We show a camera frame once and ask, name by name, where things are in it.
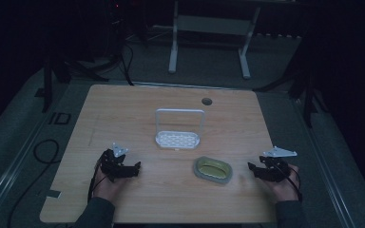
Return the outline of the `black tripod stand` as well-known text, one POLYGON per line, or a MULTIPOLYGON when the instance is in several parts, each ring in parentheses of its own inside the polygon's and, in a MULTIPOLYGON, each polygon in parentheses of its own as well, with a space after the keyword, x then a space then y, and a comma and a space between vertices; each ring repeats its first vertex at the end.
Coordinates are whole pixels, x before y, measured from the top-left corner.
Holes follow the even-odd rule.
POLYGON ((308 127, 312 127, 311 114, 314 110, 316 71, 321 56, 319 45, 320 42, 313 38, 303 37, 282 76, 270 84, 254 88, 256 92, 266 92, 292 81, 288 95, 296 100, 301 95, 304 96, 302 119, 308 127))
POLYGON ((52 75, 59 83, 67 84, 71 80, 68 69, 73 68, 89 79, 107 82, 106 78, 97 74, 100 66, 87 68, 80 64, 84 60, 93 61, 93 57, 79 21, 44 25, 44 45, 44 87, 38 90, 38 95, 44 98, 43 113, 53 102, 52 75))

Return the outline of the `person's left hand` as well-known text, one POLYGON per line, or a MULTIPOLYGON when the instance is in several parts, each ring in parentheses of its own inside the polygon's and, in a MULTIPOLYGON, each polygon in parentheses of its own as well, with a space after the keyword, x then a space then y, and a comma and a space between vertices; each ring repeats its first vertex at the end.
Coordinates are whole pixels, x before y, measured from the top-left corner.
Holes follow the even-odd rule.
POLYGON ((127 182, 128 179, 117 179, 115 181, 111 181, 102 172, 101 168, 98 168, 97 173, 95 174, 92 197, 108 200, 112 204, 116 204, 117 198, 121 194, 127 182))

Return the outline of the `person's right hand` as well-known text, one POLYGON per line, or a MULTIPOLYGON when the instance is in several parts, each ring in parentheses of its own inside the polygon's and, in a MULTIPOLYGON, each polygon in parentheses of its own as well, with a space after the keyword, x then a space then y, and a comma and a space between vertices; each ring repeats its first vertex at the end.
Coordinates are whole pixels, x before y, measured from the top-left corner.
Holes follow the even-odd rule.
POLYGON ((298 177, 298 167, 289 164, 291 173, 289 177, 280 182, 267 181, 265 184, 269 187, 275 196, 277 202, 299 200, 300 179, 298 177))

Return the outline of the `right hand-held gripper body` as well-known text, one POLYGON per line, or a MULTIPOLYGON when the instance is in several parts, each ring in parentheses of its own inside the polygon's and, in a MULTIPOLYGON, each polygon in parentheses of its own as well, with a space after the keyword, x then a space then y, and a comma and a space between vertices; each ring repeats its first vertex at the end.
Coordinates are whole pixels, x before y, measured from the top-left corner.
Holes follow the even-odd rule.
POLYGON ((265 165, 261 171, 269 174, 268 181, 283 181, 290 175, 290 168, 284 158, 296 157, 297 155, 296 151, 274 146, 259 157, 259 161, 265 165))

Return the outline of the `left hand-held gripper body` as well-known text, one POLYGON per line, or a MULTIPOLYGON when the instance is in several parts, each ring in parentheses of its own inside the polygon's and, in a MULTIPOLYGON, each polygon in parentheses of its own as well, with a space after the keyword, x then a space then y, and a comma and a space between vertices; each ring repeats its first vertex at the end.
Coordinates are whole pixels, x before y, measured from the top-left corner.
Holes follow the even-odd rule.
POLYGON ((110 181, 128 177, 128 170, 124 166, 126 148, 113 143, 100 158, 100 168, 110 181))

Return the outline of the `white metal stand frame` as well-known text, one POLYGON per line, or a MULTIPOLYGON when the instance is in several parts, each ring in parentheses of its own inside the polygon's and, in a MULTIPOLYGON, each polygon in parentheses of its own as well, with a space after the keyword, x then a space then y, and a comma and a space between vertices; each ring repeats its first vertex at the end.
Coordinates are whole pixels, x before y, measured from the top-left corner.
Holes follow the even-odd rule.
POLYGON ((260 7, 255 7, 252 18, 249 20, 180 14, 179 0, 174 0, 172 45, 169 57, 168 72, 175 73, 177 71, 179 31, 240 35, 244 37, 244 44, 238 49, 241 74, 243 79, 250 79, 251 73, 247 62, 246 53, 250 46, 256 23, 258 22, 259 14, 260 7))

